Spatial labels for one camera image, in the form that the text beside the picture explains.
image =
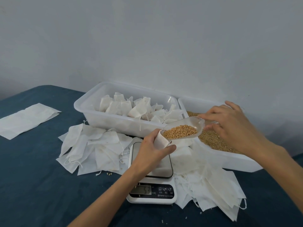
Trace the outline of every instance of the scale platform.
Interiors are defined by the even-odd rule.
[[[131,146],[128,167],[136,158],[140,145],[141,142],[136,142]],[[172,175],[172,164],[168,155],[131,190],[126,199],[130,203],[173,204],[177,200],[177,192]]]

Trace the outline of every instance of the table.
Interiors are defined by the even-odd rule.
[[[70,174],[55,160],[58,136],[85,120],[73,106],[83,94],[44,85],[0,101],[0,118],[36,103],[62,111],[12,140],[0,137],[0,226],[67,226],[119,178],[106,172],[77,176],[78,170]],[[303,154],[295,160],[303,166]],[[302,214],[266,171],[235,174],[247,196],[237,222],[218,207],[200,214],[193,201],[183,210],[125,201],[111,226],[303,226]]]

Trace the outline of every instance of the plastic scoop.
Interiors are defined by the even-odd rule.
[[[203,128],[204,128],[204,123],[205,123],[204,119],[192,116],[192,117],[177,120],[175,122],[171,122],[170,124],[166,125],[164,127],[164,129],[160,132],[161,132],[161,134],[163,134],[163,132],[170,130],[176,126],[188,125],[188,126],[194,127],[197,130],[197,133],[194,135],[189,135],[189,136],[185,136],[185,137],[181,137],[181,138],[177,138],[177,139],[195,138],[195,137],[198,137],[202,133]]]

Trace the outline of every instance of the white plastic container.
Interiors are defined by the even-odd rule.
[[[186,110],[194,113],[206,113],[212,106],[220,106],[224,104],[188,97],[181,97],[178,99],[178,102],[180,104],[180,108],[185,111],[185,118],[188,117]],[[213,150],[208,145],[201,142],[198,137],[195,138],[195,141],[203,150],[214,153],[216,155],[214,160],[218,165],[222,166],[222,168],[245,172],[255,172],[262,169],[255,160],[252,160],[245,155]]]
[[[163,109],[170,109],[172,104],[180,109],[176,98],[157,91],[135,87],[127,84],[101,82],[93,87],[74,103],[74,108],[84,114],[89,125],[104,129],[115,128],[117,132],[137,137],[145,137],[156,128],[163,129],[166,124],[138,120],[126,116],[108,114],[96,111],[99,109],[101,98],[105,95],[113,97],[115,92],[120,92],[124,98],[131,96],[135,99],[145,97],[151,98],[151,105],[162,104]]]

